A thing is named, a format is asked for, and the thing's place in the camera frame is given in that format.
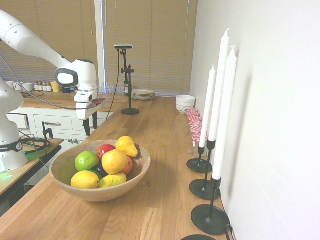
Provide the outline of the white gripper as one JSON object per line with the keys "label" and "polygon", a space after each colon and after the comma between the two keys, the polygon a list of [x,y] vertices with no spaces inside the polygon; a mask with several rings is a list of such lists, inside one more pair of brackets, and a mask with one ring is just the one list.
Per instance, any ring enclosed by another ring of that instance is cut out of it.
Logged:
{"label": "white gripper", "polygon": [[90,119],[92,115],[92,125],[94,129],[98,128],[98,106],[93,103],[93,100],[98,98],[98,91],[78,91],[74,97],[76,102],[77,118],[83,120],[83,127],[87,136],[91,135]]}

